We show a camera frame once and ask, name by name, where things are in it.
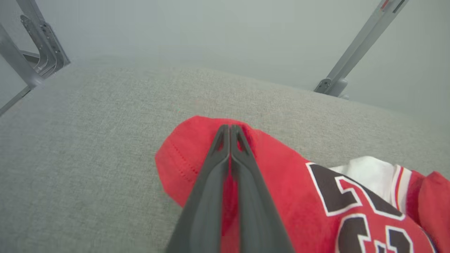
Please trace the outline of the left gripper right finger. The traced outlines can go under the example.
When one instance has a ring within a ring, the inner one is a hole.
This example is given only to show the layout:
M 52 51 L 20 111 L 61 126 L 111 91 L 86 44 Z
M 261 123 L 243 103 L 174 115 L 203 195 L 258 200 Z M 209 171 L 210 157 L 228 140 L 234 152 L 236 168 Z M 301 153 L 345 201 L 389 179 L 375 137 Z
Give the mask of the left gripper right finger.
M 294 248 L 239 125 L 230 128 L 231 170 L 238 185 L 241 253 L 293 253 Z

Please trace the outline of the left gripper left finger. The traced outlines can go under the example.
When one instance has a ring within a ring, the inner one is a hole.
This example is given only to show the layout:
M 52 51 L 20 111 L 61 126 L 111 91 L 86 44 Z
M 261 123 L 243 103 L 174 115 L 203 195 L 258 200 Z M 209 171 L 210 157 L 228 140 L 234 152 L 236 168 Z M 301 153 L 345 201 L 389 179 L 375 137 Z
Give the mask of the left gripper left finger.
M 166 248 L 167 253 L 219 253 L 224 181 L 229 171 L 230 126 L 222 125 Z

